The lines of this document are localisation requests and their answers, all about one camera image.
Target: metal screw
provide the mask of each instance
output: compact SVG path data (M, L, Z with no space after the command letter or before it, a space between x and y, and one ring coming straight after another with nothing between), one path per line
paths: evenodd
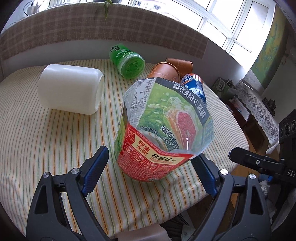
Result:
M221 170L220 170L220 173L221 173L222 175L227 175L227 174L228 174L228 171L227 171L226 169L221 169Z
M44 178L47 178L47 177L49 177L49 172L45 172L45 173L43 173L43 175L42 175L42 177L44 177Z
M253 174L253 173L251 173L251 174L249 174L249 178L251 178L251 179L256 179L256 175Z
M71 173L72 174L77 174L79 172L79 168L73 168L72 170L71 170Z

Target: brown paper cup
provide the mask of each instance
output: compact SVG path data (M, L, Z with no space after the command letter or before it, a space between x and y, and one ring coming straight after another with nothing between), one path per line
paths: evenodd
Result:
M172 64L177 68L180 73L180 78L182 79L184 75L192 73L192 62L186 61L182 59L175 59L175 58L166 58L166 62Z
M166 80L180 83L180 73L176 67L170 63L161 62L154 66L147 78L161 77Z

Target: white wall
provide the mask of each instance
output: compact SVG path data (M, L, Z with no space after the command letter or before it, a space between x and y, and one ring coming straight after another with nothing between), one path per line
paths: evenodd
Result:
M30 67L79 59L109 59L109 49L117 44L114 40L76 40L43 45L19 53L1 63L4 76L14 71ZM242 79L247 70L234 58L209 40L203 59L164 47L137 42L122 42L129 49L139 53L147 63L164 62L168 58L178 58L193 62L193 72L200 75L208 86L218 77L233 80Z
M7 21L7 23L5 24L3 30L1 31L1 33L3 31L5 31L5 29L11 27L12 25L14 25L16 22L20 21L22 18L26 17L26 14L24 13L23 9L24 6L30 2L30 0L24 0L20 3L20 5L16 8L16 10L13 12L13 14L10 16L9 20Z
M277 123L281 122L296 108L296 65L289 58L287 58L284 66L279 65L262 97L275 100L274 119Z

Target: green plastic bottle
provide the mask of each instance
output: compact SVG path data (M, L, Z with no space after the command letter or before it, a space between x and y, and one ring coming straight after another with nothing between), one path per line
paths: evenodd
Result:
M116 65L119 73L127 79L137 78L145 68L143 57L129 50L123 44L112 46L109 57Z

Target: green and yellow painting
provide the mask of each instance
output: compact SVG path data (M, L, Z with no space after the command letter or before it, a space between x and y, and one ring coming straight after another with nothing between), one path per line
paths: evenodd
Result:
M255 63L251 67L251 70L264 89L266 89L276 73L286 50L288 31L285 25L286 17L276 6L268 37Z

